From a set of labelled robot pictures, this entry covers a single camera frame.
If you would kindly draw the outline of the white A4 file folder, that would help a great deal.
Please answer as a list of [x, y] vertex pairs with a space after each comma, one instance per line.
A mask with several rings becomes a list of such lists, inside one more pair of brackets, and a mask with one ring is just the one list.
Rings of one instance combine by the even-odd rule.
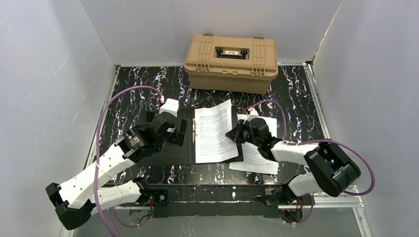
[[195, 134], [193, 121], [195, 110], [191, 108], [180, 109], [178, 117], [188, 121], [186, 135], [183, 146], [164, 145], [160, 152], [152, 154], [150, 157], [143, 158], [136, 166], [138, 167], [154, 167], [168, 165], [193, 165], [193, 164], [210, 164], [216, 163], [209, 159], [196, 158], [195, 155]]

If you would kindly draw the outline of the printed paper sheet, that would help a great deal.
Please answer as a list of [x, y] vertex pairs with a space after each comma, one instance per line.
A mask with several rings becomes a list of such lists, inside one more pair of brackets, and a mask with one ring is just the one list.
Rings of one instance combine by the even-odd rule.
[[241, 156], [243, 161], [231, 162], [229, 168], [233, 170], [262, 173], [277, 175], [278, 174], [278, 163], [276, 161], [270, 161], [265, 159], [258, 151], [258, 147], [252, 143], [248, 143], [245, 139], [246, 135], [251, 135], [251, 132], [242, 126], [242, 130], [237, 136], [237, 141], [245, 141], [241, 144]]
[[230, 99], [211, 108], [196, 109], [195, 162], [216, 163], [237, 157], [237, 145], [225, 136], [232, 129]]

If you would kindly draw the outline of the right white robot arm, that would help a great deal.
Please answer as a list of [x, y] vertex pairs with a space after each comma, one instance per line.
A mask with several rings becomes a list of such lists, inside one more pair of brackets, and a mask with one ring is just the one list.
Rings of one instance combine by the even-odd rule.
[[308, 166], [308, 173], [286, 184], [287, 191], [296, 197], [321, 192], [337, 197], [361, 176], [360, 168], [345, 152], [346, 145], [331, 139], [288, 142], [272, 136], [262, 118], [241, 119], [225, 135], [237, 144], [256, 146], [267, 160]]

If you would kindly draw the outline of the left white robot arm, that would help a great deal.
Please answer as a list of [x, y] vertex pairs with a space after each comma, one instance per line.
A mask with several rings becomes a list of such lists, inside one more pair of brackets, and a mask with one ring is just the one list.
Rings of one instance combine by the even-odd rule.
[[49, 184], [45, 191], [64, 228], [74, 230], [99, 211], [121, 204], [165, 206], [167, 190], [151, 188], [143, 177], [113, 187], [105, 184], [143, 158], [161, 152], [165, 145], [183, 146], [187, 124], [186, 119], [169, 112], [148, 112], [146, 122], [118, 137], [99, 162], [64, 183]]

